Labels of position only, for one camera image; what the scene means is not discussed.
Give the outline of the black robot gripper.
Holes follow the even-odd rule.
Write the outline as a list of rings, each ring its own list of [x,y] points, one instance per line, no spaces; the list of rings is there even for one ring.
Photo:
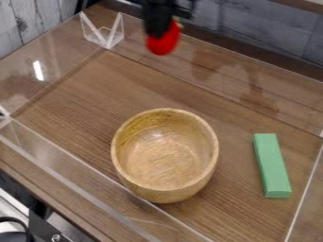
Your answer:
[[[189,19],[194,8],[196,0],[141,0],[145,33],[160,38],[169,29],[173,16]]]

